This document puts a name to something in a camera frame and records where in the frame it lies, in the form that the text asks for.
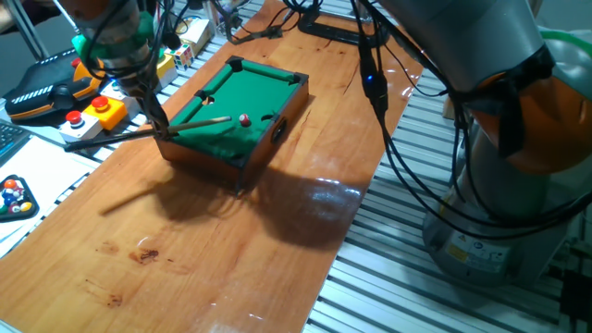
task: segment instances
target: mini pool table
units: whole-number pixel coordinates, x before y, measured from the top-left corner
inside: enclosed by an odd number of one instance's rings
[[[229,181],[253,185],[298,121],[308,101],[308,76],[233,56],[171,120],[180,125],[214,117],[232,120],[157,140],[169,161],[197,167]],[[240,123],[241,115],[250,119]]]

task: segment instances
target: billiard ball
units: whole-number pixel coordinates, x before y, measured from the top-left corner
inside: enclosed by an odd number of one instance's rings
[[[240,115],[239,122],[240,122],[240,125],[243,127],[251,126],[251,120],[249,119],[249,116],[247,116],[247,114]]]
[[[15,196],[15,198],[20,198],[22,196],[22,193],[25,191],[25,189],[21,189],[21,188],[16,188],[14,192],[12,192],[12,195]]]
[[[8,213],[16,214],[20,213],[20,206],[18,203],[12,203],[10,207],[8,207]]]
[[[4,182],[4,188],[5,189],[14,189],[17,187],[17,182],[13,179],[9,179],[7,181]]]
[[[26,212],[26,211],[30,210],[31,207],[33,207],[33,204],[32,203],[29,203],[29,202],[26,202],[26,203],[24,203],[24,204],[22,204],[20,206],[20,211],[21,212]]]
[[[4,205],[10,206],[12,203],[16,202],[17,198],[15,198],[13,195],[7,196],[6,198],[4,198]]]
[[[8,198],[8,197],[14,196],[14,194],[13,194],[14,192],[15,192],[15,191],[14,191],[14,190],[12,190],[12,189],[4,189],[4,190],[2,191],[2,197],[6,199],[6,198]]]

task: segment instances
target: wooden pool table frame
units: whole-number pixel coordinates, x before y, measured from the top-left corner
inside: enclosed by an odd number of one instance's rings
[[[233,55],[226,61],[226,64],[231,65],[234,71],[237,64],[241,64],[242,62],[250,61]],[[194,167],[199,169],[200,172],[216,176],[226,185],[229,185],[236,193],[242,190],[249,190],[263,171],[265,171],[265,168],[274,157],[279,146],[288,137],[308,102],[308,75],[288,72],[268,65],[262,66],[294,75],[295,84],[298,84],[299,87],[271,119],[269,126],[265,129],[263,135],[259,137],[255,148],[250,154],[240,159],[227,161],[205,151],[178,144],[173,140],[165,141],[156,139],[158,149],[163,158],[167,161],[187,167]],[[210,82],[215,80],[220,75],[221,70],[222,68],[204,87],[207,87]],[[201,98],[203,101],[208,97],[203,89],[198,90],[194,96]],[[176,117],[182,116],[182,112],[176,115]]]

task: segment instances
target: white paper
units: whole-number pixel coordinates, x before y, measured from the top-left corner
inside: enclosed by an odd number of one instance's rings
[[[92,171],[91,167],[77,162],[62,148],[37,137],[10,158],[0,168],[0,181],[10,175],[24,178],[39,205],[39,213],[26,220],[0,223],[0,258],[27,234],[60,194]]]

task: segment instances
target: red button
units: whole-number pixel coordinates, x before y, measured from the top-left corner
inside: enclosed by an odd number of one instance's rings
[[[108,105],[109,100],[104,96],[99,96],[93,99],[91,104],[94,108],[101,108],[105,107],[105,105]]]
[[[66,115],[66,120],[72,125],[79,124],[82,121],[82,113],[80,111],[70,111]]]
[[[78,65],[80,65],[80,62],[82,62],[82,60],[80,60],[80,58],[76,58],[76,59],[72,60],[70,65],[72,65],[72,67],[76,68]]]

